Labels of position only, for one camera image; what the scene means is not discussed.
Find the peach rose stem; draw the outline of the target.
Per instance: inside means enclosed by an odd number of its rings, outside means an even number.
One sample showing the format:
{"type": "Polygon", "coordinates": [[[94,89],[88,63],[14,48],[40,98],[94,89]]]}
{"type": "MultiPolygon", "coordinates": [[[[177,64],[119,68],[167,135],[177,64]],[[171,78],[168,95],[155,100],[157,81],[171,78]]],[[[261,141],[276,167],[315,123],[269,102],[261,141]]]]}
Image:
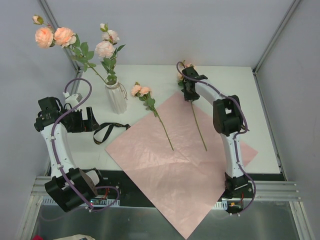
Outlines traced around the peach rose stem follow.
{"type": "MultiPolygon", "coordinates": [[[[184,69],[185,68],[189,68],[189,67],[192,67],[192,68],[195,69],[195,66],[192,63],[186,63],[185,59],[179,63],[179,66],[182,66],[184,69]]],[[[177,84],[178,84],[178,86],[180,86],[182,88],[181,91],[183,93],[185,93],[185,80],[184,80],[184,76],[180,72],[177,73],[177,84]]],[[[199,133],[200,138],[202,140],[204,149],[207,151],[208,149],[207,149],[205,140],[203,138],[203,135],[201,133],[201,129],[199,127],[199,123],[198,123],[198,120],[197,120],[197,115],[195,113],[194,104],[193,104],[193,101],[198,100],[199,98],[200,98],[200,96],[198,94],[195,95],[195,91],[192,90],[191,97],[189,97],[189,96],[188,97],[184,97],[184,100],[187,101],[187,102],[190,102],[192,113],[193,113],[193,117],[194,117],[194,121],[195,121],[197,130],[198,130],[198,133],[199,133]]]]}
{"type": "Polygon", "coordinates": [[[164,122],[162,121],[158,111],[156,110],[155,104],[156,100],[152,97],[152,90],[150,87],[147,86],[141,86],[138,82],[134,83],[134,86],[131,89],[131,95],[134,98],[138,98],[141,102],[143,102],[143,105],[145,106],[145,109],[147,111],[151,111],[155,118],[157,118],[165,132],[166,138],[169,142],[170,148],[172,151],[174,151],[173,144],[170,140],[170,137],[168,135],[167,129],[164,125],[164,122]]]}
{"type": "Polygon", "coordinates": [[[68,27],[58,27],[56,30],[40,15],[32,16],[33,24],[40,26],[35,32],[35,42],[41,49],[59,46],[71,51],[71,58],[83,65],[83,70],[91,69],[104,83],[107,81],[96,71],[96,64],[91,60],[94,52],[89,50],[87,42],[81,42],[79,36],[68,27]]]}

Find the black printed ribbon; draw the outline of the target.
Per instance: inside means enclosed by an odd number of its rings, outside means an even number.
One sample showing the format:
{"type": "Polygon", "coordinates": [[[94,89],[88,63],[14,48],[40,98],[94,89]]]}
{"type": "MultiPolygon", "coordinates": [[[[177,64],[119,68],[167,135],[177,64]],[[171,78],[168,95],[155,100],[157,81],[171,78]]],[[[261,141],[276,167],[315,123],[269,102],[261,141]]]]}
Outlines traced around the black printed ribbon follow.
{"type": "Polygon", "coordinates": [[[94,131],[93,133],[93,141],[96,145],[101,145],[102,143],[104,143],[108,137],[110,136],[110,134],[112,133],[114,128],[125,128],[125,130],[128,130],[131,126],[129,124],[121,124],[121,123],[117,123],[117,122],[105,122],[102,123],[100,125],[100,129],[97,129],[96,131],[94,131]],[[107,130],[104,134],[104,137],[102,138],[102,140],[97,140],[95,138],[95,135],[97,133],[99,133],[101,130],[103,130],[104,128],[107,127],[107,130]]]}

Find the pink wrapping paper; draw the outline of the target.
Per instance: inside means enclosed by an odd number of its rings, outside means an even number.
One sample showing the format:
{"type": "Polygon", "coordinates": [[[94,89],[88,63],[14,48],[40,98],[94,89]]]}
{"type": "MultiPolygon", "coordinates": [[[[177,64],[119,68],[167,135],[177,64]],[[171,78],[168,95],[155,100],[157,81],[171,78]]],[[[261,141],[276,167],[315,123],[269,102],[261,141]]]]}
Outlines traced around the pink wrapping paper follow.
{"type": "MultiPolygon", "coordinates": [[[[194,107],[204,148],[189,103],[177,92],[157,111],[165,131],[149,113],[106,147],[106,152],[171,225],[187,239],[225,190],[223,141],[212,118],[194,107]]],[[[240,142],[243,162],[257,151],[240,142]]]]}

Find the pale pink rose stem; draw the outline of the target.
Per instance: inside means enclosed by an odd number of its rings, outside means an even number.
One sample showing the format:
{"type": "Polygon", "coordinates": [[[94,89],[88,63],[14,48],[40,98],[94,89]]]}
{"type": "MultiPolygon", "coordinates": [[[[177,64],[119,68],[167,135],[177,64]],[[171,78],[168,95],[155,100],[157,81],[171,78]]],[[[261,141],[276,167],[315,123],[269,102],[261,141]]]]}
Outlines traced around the pale pink rose stem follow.
{"type": "Polygon", "coordinates": [[[95,53],[101,59],[100,62],[107,74],[104,81],[107,85],[111,86],[118,80],[115,67],[118,53],[125,47],[125,44],[117,46],[120,41],[119,35],[115,30],[109,29],[107,23],[101,23],[99,29],[102,41],[96,45],[95,53]]]}

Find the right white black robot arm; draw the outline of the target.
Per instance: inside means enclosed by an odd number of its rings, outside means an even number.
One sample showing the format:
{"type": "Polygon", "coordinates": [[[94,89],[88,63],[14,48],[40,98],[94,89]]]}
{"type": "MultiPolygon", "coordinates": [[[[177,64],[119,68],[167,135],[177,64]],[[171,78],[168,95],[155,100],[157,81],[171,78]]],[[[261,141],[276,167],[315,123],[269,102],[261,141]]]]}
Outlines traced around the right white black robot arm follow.
{"type": "Polygon", "coordinates": [[[248,131],[244,114],[237,95],[225,95],[210,84],[205,75],[199,75],[194,67],[178,70],[182,75],[183,95],[186,101],[203,97],[213,108],[213,127],[222,139],[226,171],[223,197],[231,199],[242,193],[249,183],[245,174],[240,135],[248,131]]]}

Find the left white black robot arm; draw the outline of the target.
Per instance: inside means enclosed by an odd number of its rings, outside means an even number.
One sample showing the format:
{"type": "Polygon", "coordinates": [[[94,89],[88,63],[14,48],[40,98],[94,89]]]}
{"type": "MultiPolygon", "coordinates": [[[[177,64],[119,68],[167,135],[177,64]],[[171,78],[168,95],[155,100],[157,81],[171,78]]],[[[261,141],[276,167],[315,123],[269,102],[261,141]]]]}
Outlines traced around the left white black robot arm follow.
{"type": "Polygon", "coordinates": [[[83,119],[81,110],[68,112],[56,97],[40,99],[38,104],[41,110],[34,127],[45,140],[51,165],[51,180],[44,185],[46,192],[66,213],[82,204],[90,207],[91,199],[105,191],[106,183],[96,168],[76,167],[67,134],[100,129],[92,108],[86,108],[87,118],[83,119]]]}

